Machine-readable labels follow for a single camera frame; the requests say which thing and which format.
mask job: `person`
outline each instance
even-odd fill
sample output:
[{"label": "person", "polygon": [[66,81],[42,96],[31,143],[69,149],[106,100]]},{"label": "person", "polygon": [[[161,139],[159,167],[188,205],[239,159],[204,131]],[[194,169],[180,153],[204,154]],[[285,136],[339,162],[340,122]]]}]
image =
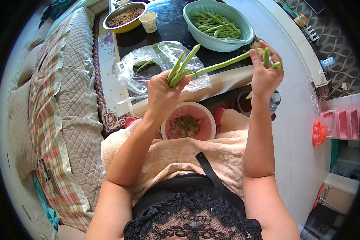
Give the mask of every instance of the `person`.
[{"label": "person", "polygon": [[[281,62],[268,44],[259,44],[270,49],[273,62]],[[147,112],[110,163],[86,239],[299,239],[274,176],[269,99],[284,71],[282,67],[266,69],[255,50],[250,50],[250,56],[254,72],[243,153],[244,202],[221,183],[201,152],[196,158],[206,175],[189,173],[164,180],[132,207],[131,189],[152,139],[191,80],[185,76],[171,89],[165,82],[169,71],[164,71],[149,81]]]}]

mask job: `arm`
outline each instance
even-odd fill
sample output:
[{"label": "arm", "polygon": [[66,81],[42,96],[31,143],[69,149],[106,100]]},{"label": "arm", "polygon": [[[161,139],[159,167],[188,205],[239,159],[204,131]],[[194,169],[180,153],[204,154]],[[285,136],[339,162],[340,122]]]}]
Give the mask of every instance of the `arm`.
[{"label": "arm", "polygon": [[[269,47],[264,41],[262,48]],[[274,62],[280,56],[271,48]],[[299,231],[279,195],[274,177],[274,151],[269,99],[284,77],[282,68],[266,69],[259,55],[250,50],[254,65],[252,110],[243,159],[243,195],[247,218],[257,219],[264,240],[298,239]]]},{"label": "arm", "polygon": [[113,156],[86,239],[124,237],[125,224],[132,220],[131,190],[143,168],[149,146],[162,122],[175,109],[181,91],[191,80],[185,76],[171,89],[165,82],[169,72],[156,75],[149,81],[147,112]]}]

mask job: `black table top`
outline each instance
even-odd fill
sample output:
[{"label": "black table top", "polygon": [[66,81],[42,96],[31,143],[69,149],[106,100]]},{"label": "black table top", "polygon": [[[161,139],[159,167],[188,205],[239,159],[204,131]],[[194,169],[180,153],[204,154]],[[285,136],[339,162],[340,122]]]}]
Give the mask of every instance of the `black table top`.
[{"label": "black table top", "polygon": [[[194,1],[195,0],[157,0],[149,3],[147,12],[157,13],[157,31],[154,33],[146,33],[144,27],[139,25],[129,32],[116,34],[120,58],[123,58],[134,49],[160,41],[178,41],[191,50],[197,42],[188,30],[188,25],[183,18],[182,12],[185,5]],[[205,67],[208,67],[239,56],[249,49],[249,45],[245,45],[241,46],[238,50],[221,53],[211,51],[201,46],[196,56]],[[210,72],[209,75],[247,65],[252,65],[250,58]]]}]

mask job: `hand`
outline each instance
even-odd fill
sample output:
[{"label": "hand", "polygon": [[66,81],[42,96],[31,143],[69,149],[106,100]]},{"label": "hand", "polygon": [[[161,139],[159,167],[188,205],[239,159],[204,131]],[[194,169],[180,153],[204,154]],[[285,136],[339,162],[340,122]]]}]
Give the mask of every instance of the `hand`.
[{"label": "hand", "polygon": [[[273,48],[261,40],[259,41],[259,45],[261,48],[269,48],[273,63],[281,63],[281,57],[273,50]],[[265,68],[261,62],[260,55],[256,50],[251,49],[250,55],[254,67],[252,78],[252,101],[260,99],[261,101],[269,103],[269,99],[284,78],[283,66],[276,69]]]},{"label": "hand", "polygon": [[155,124],[162,124],[175,110],[181,91],[191,81],[187,74],[174,88],[170,88],[166,83],[169,72],[155,75],[148,82],[148,109],[144,119]]}]

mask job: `green plastic colander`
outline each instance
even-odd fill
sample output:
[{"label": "green plastic colander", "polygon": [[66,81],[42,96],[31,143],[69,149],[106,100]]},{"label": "green plastic colander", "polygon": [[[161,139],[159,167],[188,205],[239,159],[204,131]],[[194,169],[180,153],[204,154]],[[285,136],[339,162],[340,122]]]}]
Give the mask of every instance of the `green plastic colander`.
[{"label": "green plastic colander", "polygon": [[[197,21],[191,20],[189,17],[190,13],[199,14],[198,11],[208,12],[213,15],[223,14],[230,18],[231,21],[235,20],[241,29],[240,37],[242,40],[220,40],[198,30],[195,26]],[[183,17],[193,38],[203,47],[213,51],[235,51],[239,47],[251,43],[254,38],[251,24],[238,10],[228,4],[216,2],[215,0],[198,0],[188,3],[183,9]]]}]

